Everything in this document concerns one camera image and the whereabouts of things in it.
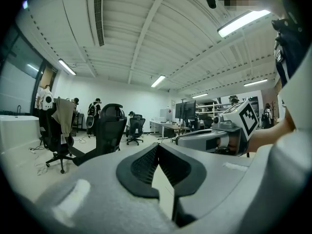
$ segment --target white cube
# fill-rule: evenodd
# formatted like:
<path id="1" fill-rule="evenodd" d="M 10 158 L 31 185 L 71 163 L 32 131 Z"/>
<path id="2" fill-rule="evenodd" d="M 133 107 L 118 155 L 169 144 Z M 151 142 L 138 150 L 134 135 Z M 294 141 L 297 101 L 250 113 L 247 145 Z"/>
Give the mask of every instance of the white cube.
<path id="1" fill-rule="evenodd" d="M 254 109 L 249 101 L 240 102 L 221 114 L 224 120 L 230 120 L 244 131 L 246 140 L 249 140 L 259 125 Z"/>

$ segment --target white ceiling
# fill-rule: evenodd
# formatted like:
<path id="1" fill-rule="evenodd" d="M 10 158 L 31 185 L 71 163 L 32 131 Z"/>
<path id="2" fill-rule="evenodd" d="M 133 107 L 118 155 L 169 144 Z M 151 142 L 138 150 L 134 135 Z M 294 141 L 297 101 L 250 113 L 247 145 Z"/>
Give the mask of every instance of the white ceiling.
<path id="1" fill-rule="evenodd" d="M 271 14 L 223 39 L 217 29 L 243 12 L 220 2 L 213 10 L 206 0 L 103 0 L 105 45 L 79 47 L 62 0 L 28 4 L 22 13 L 34 44 L 54 64 L 76 64 L 78 76 L 150 87 L 165 75 L 157 89 L 191 96 L 230 94 L 251 79 L 276 76 Z"/>

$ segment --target dark blue shirt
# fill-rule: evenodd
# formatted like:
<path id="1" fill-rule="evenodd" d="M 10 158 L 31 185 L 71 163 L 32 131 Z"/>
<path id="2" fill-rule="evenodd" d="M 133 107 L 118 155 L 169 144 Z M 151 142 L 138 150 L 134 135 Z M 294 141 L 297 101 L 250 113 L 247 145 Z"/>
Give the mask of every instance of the dark blue shirt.
<path id="1" fill-rule="evenodd" d="M 287 11 L 289 19 L 272 21 L 273 28 L 278 32 L 275 39 L 274 55 L 282 86 L 287 83 L 300 66 L 311 42 L 309 34 L 300 23 L 299 17 L 294 17 L 293 10 Z"/>

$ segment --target floor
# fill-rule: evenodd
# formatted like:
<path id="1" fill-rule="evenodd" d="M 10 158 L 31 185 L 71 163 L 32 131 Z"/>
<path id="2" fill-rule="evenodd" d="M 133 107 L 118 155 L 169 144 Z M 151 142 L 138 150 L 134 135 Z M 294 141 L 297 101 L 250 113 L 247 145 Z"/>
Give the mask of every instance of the floor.
<path id="1" fill-rule="evenodd" d="M 154 142 L 161 142 L 161 140 L 157 140 L 158 135 L 143 135 L 142 137 L 144 143 L 140 142 L 140 145 L 137 146 L 136 143 L 126 145 L 126 137 L 123 136 L 120 143 L 121 152 L 130 149 L 140 151 Z M 96 138 L 89 138 L 85 132 L 77 133 L 74 140 L 74 147 L 84 153 L 96 147 Z M 169 139 L 163 140 L 163 143 L 169 142 Z M 60 161 L 52 162 L 50 168 L 47 169 L 45 162 L 52 158 L 52 153 L 47 149 L 35 150 L 35 153 L 29 150 L 29 148 L 38 147 L 39 144 L 39 141 L 35 141 L 31 144 L 3 152 L 0 156 L 1 165 L 5 168 L 12 188 L 32 202 L 35 202 L 48 187 L 66 178 L 77 169 L 77 166 L 71 160 L 63 161 L 65 174 L 60 173 Z M 159 190 L 160 207 L 168 218 L 171 218 L 174 189 L 159 166 L 156 169 L 152 187 Z"/>

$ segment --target fluorescent light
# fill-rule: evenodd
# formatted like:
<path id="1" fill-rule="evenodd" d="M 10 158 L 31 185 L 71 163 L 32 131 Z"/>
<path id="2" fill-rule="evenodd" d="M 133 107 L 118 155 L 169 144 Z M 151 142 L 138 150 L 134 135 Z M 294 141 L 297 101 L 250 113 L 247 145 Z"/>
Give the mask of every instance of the fluorescent light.
<path id="1" fill-rule="evenodd" d="M 24 9 L 27 9 L 27 8 L 28 8 L 27 0 L 25 0 L 25 1 L 23 2 L 23 8 L 24 8 Z"/>
<path id="2" fill-rule="evenodd" d="M 162 80 L 164 80 L 166 77 L 165 76 L 160 76 L 154 83 L 153 85 L 151 86 L 152 88 L 155 88 L 158 84 L 160 84 L 160 82 Z"/>
<path id="3" fill-rule="evenodd" d="M 221 27 L 220 29 L 218 29 L 218 33 L 219 35 L 221 35 L 221 37 L 226 37 L 228 34 L 234 32 L 235 30 L 245 26 L 246 24 L 252 21 L 255 21 L 261 17 L 264 17 L 269 13 L 270 12 L 267 10 L 251 11 L 248 14 L 231 22 L 230 24 L 227 24 L 226 26 Z"/>
<path id="4" fill-rule="evenodd" d="M 247 87 L 247 86 L 255 85 L 255 84 L 258 84 L 258 83 L 263 83 L 263 82 L 265 82 L 265 81 L 267 81 L 267 80 L 268 80 L 268 79 L 263 79 L 263 80 L 259 80 L 259 81 L 247 83 L 247 84 L 244 84 L 244 86 Z"/>
<path id="5" fill-rule="evenodd" d="M 59 59 L 58 62 L 62 64 L 62 66 L 66 68 L 72 75 L 76 75 L 76 73 L 62 59 Z"/>
<path id="6" fill-rule="evenodd" d="M 37 68 L 33 67 L 32 65 L 28 64 L 27 66 L 28 66 L 28 67 L 31 67 L 32 69 L 34 69 L 34 70 L 36 70 L 37 72 L 39 72 L 39 70 L 38 70 Z"/>
<path id="7" fill-rule="evenodd" d="M 193 99 L 195 99 L 195 98 L 198 98 L 198 97 L 202 97 L 202 96 L 206 96 L 207 94 L 202 94 L 202 95 L 199 95 L 199 96 L 194 96 L 194 97 L 192 97 Z"/>

